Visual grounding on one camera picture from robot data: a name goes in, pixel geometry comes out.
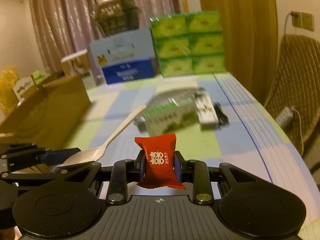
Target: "spoon handle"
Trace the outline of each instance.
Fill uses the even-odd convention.
[[[130,123],[143,111],[147,108],[146,105],[138,106],[136,109],[134,109],[131,114],[128,115],[126,119],[122,122],[121,125],[113,132],[113,134],[110,135],[110,137],[105,141],[103,145],[101,145],[100,148],[103,149],[103,154],[106,151],[106,148],[109,146],[109,144],[125,129],[128,127]]]

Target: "table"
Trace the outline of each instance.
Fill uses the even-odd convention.
[[[238,166],[256,176],[285,188],[300,197],[307,207],[307,217],[300,237],[320,239],[320,193],[299,153],[260,103],[229,73],[156,77],[114,85],[101,85],[89,90],[92,107],[79,123],[66,147],[81,150],[97,147],[111,135],[126,116],[145,104],[158,92],[183,87],[204,87],[212,102],[219,102],[230,125],[201,131],[195,124],[176,132],[176,150],[186,160],[197,159],[208,166],[222,162]],[[130,124],[108,147],[100,159],[111,166],[122,159],[135,159],[140,148],[134,137],[141,134]],[[192,185],[186,190],[167,187],[144,189],[136,183],[128,185],[129,195],[192,195]],[[220,198],[216,183],[212,183],[215,199]],[[105,197],[107,185],[101,197]]]

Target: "cardboard box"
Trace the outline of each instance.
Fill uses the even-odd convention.
[[[90,52],[95,66],[99,68],[156,57],[149,28],[93,41],[90,43]]]
[[[59,150],[90,104],[79,75],[39,86],[1,123],[5,135],[0,143],[30,142]]]
[[[150,58],[103,67],[102,72],[107,84],[152,78],[154,76]]]

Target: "power strip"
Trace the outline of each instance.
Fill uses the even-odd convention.
[[[285,129],[293,120],[293,111],[291,108],[285,106],[281,113],[276,118],[276,123],[281,127],[281,129]]]

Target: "red candy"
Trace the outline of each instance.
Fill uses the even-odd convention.
[[[146,156],[145,177],[138,185],[144,188],[172,187],[186,189],[177,181],[173,169],[173,155],[176,149],[174,133],[155,137],[136,137],[134,141],[144,150]]]

